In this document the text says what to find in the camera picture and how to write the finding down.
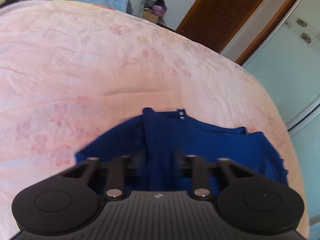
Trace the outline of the brown wooden door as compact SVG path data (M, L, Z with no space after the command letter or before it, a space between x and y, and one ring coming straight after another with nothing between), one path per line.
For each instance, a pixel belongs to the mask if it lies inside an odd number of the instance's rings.
M263 0L196 0L177 32L221 52Z

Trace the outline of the blue embroidered sweater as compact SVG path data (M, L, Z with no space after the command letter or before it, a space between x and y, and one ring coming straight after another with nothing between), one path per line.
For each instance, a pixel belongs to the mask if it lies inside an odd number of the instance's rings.
M136 178L127 190L188 191L191 180L181 178L180 155L198 155L206 161L229 158L279 183L287 184L287 170L263 133L244 127L223 128L200 122L182 109L143 113L102 134L76 153L77 162L97 157L103 162L121 155L139 155Z

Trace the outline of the frosted glass wardrobe door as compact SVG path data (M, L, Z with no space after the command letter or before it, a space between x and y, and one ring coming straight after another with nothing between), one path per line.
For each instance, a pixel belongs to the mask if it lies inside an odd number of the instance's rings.
M297 0L243 67L285 122L303 176L310 239L319 239L319 0Z

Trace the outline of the pink floral bed blanket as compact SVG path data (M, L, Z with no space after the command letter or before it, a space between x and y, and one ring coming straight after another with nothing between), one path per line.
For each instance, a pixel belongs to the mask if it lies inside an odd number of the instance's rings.
M143 19L97 5L24 1L1 9L1 239L22 189L145 107L261 131L305 196L286 126L261 83L233 61Z

